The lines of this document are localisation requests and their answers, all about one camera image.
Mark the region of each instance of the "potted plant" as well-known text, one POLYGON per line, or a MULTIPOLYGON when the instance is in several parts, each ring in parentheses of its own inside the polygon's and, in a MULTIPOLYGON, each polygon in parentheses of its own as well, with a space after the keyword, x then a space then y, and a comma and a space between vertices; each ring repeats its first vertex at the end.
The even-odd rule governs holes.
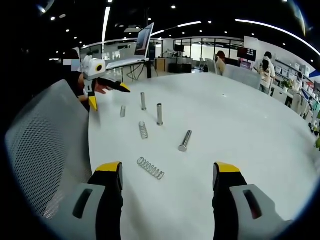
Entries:
POLYGON ((288 89, 291 89, 291 82, 284 80, 281 82, 281 86, 282 86, 284 92, 286 93, 286 92, 288 92, 288 89))

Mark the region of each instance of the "laptop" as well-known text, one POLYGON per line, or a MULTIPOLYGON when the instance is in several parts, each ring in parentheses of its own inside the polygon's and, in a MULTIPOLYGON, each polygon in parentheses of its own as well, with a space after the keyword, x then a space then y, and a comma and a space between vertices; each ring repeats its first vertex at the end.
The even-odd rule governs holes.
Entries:
POLYGON ((155 23, 152 23, 149 26, 147 26, 145 29, 139 32, 139 35, 136 41, 134 56, 121 59, 118 61, 110 62, 106 66, 106 70, 112 70, 112 69, 116 69, 124 66, 129 66, 129 65, 149 61, 149 58, 147 58, 147 54, 149 49, 151 33, 152 33, 152 30, 154 29, 154 25, 155 23))

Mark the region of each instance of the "ceiling light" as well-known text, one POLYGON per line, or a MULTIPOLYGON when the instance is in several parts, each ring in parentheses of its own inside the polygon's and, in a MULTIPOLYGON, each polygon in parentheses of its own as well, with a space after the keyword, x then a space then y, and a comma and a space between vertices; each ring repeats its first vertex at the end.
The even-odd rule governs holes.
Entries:
POLYGON ((43 14, 45 14, 47 12, 42 6, 38 5, 37 7, 43 14))
POLYGON ((189 26, 189 25, 200 24, 200 23, 201 23, 200 21, 189 22, 189 23, 178 25, 178 28, 189 26))
POLYGON ((151 34, 151 36, 157 35, 157 34, 161 34, 163 33, 165 30, 161 30, 161 31, 156 31, 154 33, 151 34))
POLYGON ((111 9, 111 7, 109 7, 109 6, 105 8, 104 20, 103 20, 103 29, 102 29, 102 42, 104 42, 106 40, 106 30, 107 30, 107 24, 108 24, 110 9, 111 9))
POLYGON ((272 29, 275 29, 275 30, 278 30, 280 32, 283 32, 285 34, 288 34, 290 35, 291 37, 294 37, 295 39, 299 40, 300 42, 304 43, 305 45, 307 45, 309 48, 311 48, 313 51, 316 52, 316 54, 318 54, 320 56, 320 52, 315 48, 313 47, 312 45, 310 45, 308 42, 306 42, 305 40, 301 39, 300 37, 292 34, 291 32, 288 32, 286 30, 283 30, 281 28, 278 28, 276 26, 272 26, 272 25, 268 25, 268 24, 265 24, 265 23, 261 23, 261 22, 257 22, 257 21, 249 21, 249 20, 240 20, 240 19, 236 19, 235 20, 236 22, 241 22, 241 23, 247 23, 247 24, 257 24, 257 25, 261 25, 261 26, 265 26, 265 27, 268 27, 268 28, 272 28, 272 29))

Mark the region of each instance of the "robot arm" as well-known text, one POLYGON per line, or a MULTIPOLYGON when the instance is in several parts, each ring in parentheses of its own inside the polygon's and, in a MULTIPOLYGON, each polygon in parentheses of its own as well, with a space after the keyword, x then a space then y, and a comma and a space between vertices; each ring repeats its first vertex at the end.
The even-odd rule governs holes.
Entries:
POLYGON ((89 105, 94 110, 98 110, 95 95, 95 86, 97 83, 114 90, 130 93, 130 89, 123 82, 103 78, 106 77, 106 62, 104 60, 87 55, 83 60, 82 66, 84 75, 83 93, 88 97, 89 105))

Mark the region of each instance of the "black hair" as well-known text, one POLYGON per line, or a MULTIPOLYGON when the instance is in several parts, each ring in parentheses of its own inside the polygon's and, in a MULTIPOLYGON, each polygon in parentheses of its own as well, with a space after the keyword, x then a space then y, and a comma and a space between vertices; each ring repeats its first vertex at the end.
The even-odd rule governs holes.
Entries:
POLYGON ((269 59, 272 59, 272 54, 269 51, 266 51, 264 54, 265 57, 268 57, 269 59))
POLYGON ((269 68, 269 61, 268 60, 262 61, 262 68, 265 72, 267 71, 267 69, 269 68))
POLYGON ((63 59, 79 60, 80 58, 78 52, 75 49, 71 49, 65 53, 63 59))

